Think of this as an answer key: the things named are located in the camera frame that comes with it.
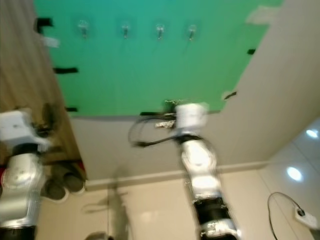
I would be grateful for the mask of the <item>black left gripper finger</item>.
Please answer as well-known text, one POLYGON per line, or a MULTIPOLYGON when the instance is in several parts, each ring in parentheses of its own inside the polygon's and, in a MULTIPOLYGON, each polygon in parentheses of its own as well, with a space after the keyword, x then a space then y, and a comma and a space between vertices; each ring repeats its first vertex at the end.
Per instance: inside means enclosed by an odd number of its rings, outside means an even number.
POLYGON ((42 106, 42 121, 43 128, 57 128, 58 112, 55 105, 52 103, 44 103, 42 106))

